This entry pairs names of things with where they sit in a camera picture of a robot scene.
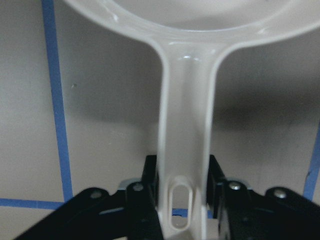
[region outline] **blue tape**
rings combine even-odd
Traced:
[[[187,218],[188,217],[188,209],[173,208],[172,209],[172,216],[180,216],[182,218]],[[207,217],[208,217],[208,219],[214,218],[214,216],[212,215],[210,210],[208,210]]]
[[[51,209],[56,210],[63,202],[57,201],[36,201],[0,198],[0,206],[31,209]]]
[[[73,197],[64,102],[59,67],[58,43],[53,0],[42,0],[46,53],[49,67],[56,140],[64,201]]]
[[[304,190],[303,190],[303,196],[309,200],[312,200],[314,197],[317,179],[319,175],[319,169],[320,169],[320,123],[318,127],[318,132],[315,138],[309,171],[305,179]]]

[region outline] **screw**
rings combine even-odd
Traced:
[[[281,189],[274,190],[273,194],[280,199],[285,199],[287,197],[286,192]]]
[[[141,184],[141,183],[139,183],[139,182],[137,182],[134,186],[133,186],[133,190],[135,190],[135,191],[137,191],[137,192],[140,192],[140,191],[142,191],[144,189],[144,186]]]
[[[229,183],[229,187],[232,190],[239,190],[241,188],[241,185],[240,185],[240,183],[238,183],[236,181],[232,181],[232,182]]]
[[[92,198],[92,199],[98,199],[98,198],[100,198],[101,196],[102,196],[101,191],[99,191],[99,190],[94,190],[94,191],[91,193],[90,198]]]

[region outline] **silver bolt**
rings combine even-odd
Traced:
[[[287,197],[286,192],[281,189],[274,190],[273,194],[280,199],[285,199]]]
[[[238,183],[236,181],[232,181],[232,182],[229,183],[229,187],[232,190],[239,190],[241,188],[241,185],[240,185],[240,183]]]
[[[101,196],[102,196],[101,191],[99,191],[99,190],[94,190],[94,191],[91,193],[90,198],[92,198],[92,199],[98,199],[98,198],[100,198]]]
[[[142,191],[144,189],[144,186],[141,184],[141,183],[139,183],[139,182],[137,182],[134,186],[133,186],[133,190],[135,190],[135,191],[137,191],[137,192],[140,192],[140,191]]]

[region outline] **oval hole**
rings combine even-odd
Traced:
[[[188,225],[189,189],[184,185],[176,186],[172,191],[172,217],[174,228],[183,229]]]

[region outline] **white spoon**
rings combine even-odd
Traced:
[[[167,239],[207,239],[206,185],[217,70],[232,51],[320,26],[320,0],[66,0],[152,46],[162,66],[158,213]],[[183,186],[187,222],[172,221]]]

